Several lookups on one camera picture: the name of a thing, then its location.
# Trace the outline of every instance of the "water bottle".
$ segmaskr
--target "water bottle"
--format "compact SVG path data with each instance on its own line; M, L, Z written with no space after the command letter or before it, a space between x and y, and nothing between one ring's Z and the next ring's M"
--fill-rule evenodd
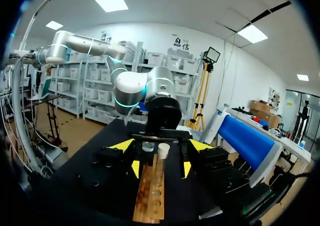
M300 148L304 148L304 147L305 147L305 144L306 144L306 141L302 140L302 141L299 143L299 147L300 147Z

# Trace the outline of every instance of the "white table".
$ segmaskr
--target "white table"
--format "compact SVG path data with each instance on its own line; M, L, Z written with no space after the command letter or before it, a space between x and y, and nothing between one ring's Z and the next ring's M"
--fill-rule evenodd
M295 155L297 157L297 162L300 161L299 164L302 164L302 167L300 168L298 174L303 173L307 164L311 162L311 153L310 152L308 152L304 148L299 147L298 144L291 141L287 137L278 138L274 134L264 130L260 126L260 124L258 124L257 122L255 122L251 119L250 115L247 115L247 114L244 114L241 112L237 112L235 110L230 110L230 111L228 111L228 113L230 113L231 116L236 118L237 120L245 123L246 125L250 126L251 128L266 135L268 138L272 139L273 141L280 142L284 149L288 150L291 154Z

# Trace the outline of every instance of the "cardboard box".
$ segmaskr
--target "cardboard box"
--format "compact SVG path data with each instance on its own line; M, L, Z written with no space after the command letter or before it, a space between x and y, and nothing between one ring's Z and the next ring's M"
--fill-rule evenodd
M259 111L259 110L255 110L255 109L251 109L251 113L253 113L253 115L258 117L259 119L264 120L267 123L269 123L270 129L278 128L278 124L280 122L280 117L278 117L277 115L270 113L270 112L267 113L267 112L263 112L263 111Z
M256 100L251 100L250 109L262 111L265 113L270 113L270 110L272 109L272 107L267 105L267 102L264 102L262 100L260 102Z

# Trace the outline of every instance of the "red object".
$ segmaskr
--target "red object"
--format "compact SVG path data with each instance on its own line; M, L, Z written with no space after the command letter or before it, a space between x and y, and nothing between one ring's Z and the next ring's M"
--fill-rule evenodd
M252 120L257 122L257 123L260 123L260 118L254 117Z

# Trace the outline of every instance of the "yellow tripod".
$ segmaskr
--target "yellow tripod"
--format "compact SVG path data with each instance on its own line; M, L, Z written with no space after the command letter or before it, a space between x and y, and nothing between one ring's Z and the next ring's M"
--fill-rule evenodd
M202 129L202 131L205 131L205 120L204 120L203 110L204 110L205 102L207 99L212 69L213 69L212 64L208 66L207 62L204 63L204 69L203 69L202 77L201 77L200 91L199 91L199 95L198 95L198 98L195 103L193 117L185 125L191 129L199 130L199 122L201 121L201 125L202 125L201 129ZM204 95L203 95L202 103L200 103L203 89L204 89Z

